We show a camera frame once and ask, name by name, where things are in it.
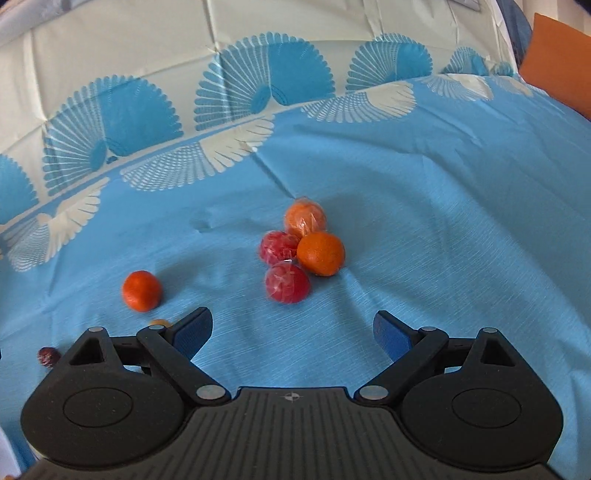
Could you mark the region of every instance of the plastic-wrapped red fruit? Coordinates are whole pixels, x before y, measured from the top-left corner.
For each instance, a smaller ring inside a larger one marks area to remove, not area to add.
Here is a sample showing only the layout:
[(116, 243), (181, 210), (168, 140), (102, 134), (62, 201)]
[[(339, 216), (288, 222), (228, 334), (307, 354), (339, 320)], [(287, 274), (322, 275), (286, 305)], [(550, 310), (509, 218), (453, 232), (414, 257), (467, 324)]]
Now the plastic-wrapped red fruit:
[(284, 260), (293, 260), (296, 257), (297, 245), (300, 239), (295, 235), (284, 232), (269, 232), (259, 245), (259, 257), (264, 263), (275, 265)]
[(45, 346), (37, 352), (37, 359), (44, 367), (53, 367), (61, 358), (60, 352), (52, 346)]
[(265, 275), (267, 294), (281, 303), (298, 303), (310, 293), (310, 280), (292, 262), (279, 262)]

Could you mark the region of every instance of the orange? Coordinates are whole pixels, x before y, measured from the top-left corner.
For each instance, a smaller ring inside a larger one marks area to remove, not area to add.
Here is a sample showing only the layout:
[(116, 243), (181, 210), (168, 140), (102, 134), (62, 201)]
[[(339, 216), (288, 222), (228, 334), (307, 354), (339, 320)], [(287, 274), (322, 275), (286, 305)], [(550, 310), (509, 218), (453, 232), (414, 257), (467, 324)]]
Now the orange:
[(121, 288), (123, 301), (136, 312), (156, 308), (162, 299), (162, 285), (150, 272), (140, 270), (125, 279)]
[(152, 320), (149, 325), (162, 325), (163, 327), (166, 328), (170, 328), (172, 327), (172, 323), (170, 323), (168, 320), (164, 320), (164, 319), (156, 319), (156, 320)]
[(308, 233), (326, 230), (326, 215), (322, 207), (306, 198), (297, 199), (283, 217), (285, 231), (302, 238)]
[(339, 237), (331, 233), (313, 232), (300, 240), (297, 259), (313, 274), (331, 277), (345, 263), (345, 247)]

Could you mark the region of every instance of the orange pillow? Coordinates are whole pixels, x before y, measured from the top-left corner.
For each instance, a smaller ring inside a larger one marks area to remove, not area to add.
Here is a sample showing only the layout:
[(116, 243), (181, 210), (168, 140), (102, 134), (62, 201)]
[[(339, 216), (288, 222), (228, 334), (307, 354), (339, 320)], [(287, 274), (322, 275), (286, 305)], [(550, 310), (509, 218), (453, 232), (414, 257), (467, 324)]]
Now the orange pillow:
[(519, 73), (527, 83), (591, 119), (591, 37), (544, 15)]

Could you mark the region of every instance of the blue fan pattern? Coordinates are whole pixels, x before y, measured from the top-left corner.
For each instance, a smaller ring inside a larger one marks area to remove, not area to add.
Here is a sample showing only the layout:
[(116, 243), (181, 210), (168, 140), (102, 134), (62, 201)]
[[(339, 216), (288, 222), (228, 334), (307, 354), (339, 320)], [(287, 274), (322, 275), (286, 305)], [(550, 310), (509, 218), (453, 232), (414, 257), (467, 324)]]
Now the blue fan pattern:
[(287, 106), (335, 94), (333, 76), (314, 45), (279, 33), (244, 38), (222, 50), (203, 77), (194, 110), (198, 131), (260, 113), (271, 98)]
[(68, 98), (47, 125), (48, 192), (54, 195), (118, 157), (182, 134), (172, 103), (155, 85), (116, 75), (96, 79)]
[(449, 64), (441, 73), (471, 73), (481, 76), (487, 76), (489, 74), (484, 59), (474, 49), (469, 47), (456, 49)]
[(502, 61), (500, 63), (497, 63), (491, 69), (491, 73), (493, 75), (502, 75), (502, 76), (506, 76), (506, 77), (512, 77), (515, 74), (515, 72), (513, 71), (513, 67), (507, 61)]
[(385, 34), (363, 44), (351, 62), (348, 92), (383, 83), (431, 75), (433, 61), (427, 48), (399, 34)]
[(13, 159), (0, 155), (0, 224), (5, 225), (37, 203), (27, 174)]

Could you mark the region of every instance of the blue bedsheet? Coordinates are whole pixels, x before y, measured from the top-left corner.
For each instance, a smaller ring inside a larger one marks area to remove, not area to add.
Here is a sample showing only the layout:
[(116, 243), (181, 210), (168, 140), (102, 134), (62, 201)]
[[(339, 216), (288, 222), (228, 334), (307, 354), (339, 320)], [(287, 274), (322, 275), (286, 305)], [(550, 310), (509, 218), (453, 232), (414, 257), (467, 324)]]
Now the blue bedsheet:
[[(51, 260), (31, 243), (10, 257), (4, 239), (0, 421), (20, 452), (20, 408), (45, 375), (37, 350), (66, 349), (89, 326), (130, 335), (204, 305), (214, 331), (194, 362), (231, 390), (354, 390), (389, 364), (371, 327), (387, 309), (452, 336), (500, 328), (563, 409), (551, 465), (587, 480), (591, 127), (516, 82), (428, 77), (292, 108), (248, 124), (265, 141), (192, 183), (165, 172), (201, 137), (182, 140), (81, 187), (87, 224)], [(256, 247), (300, 196), (325, 208), (347, 263), (284, 306), (265, 298)], [(40, 215), (63, 212), (58, 203)], [(134, 270), (164, 286), (149, 314), (121, 300)]]

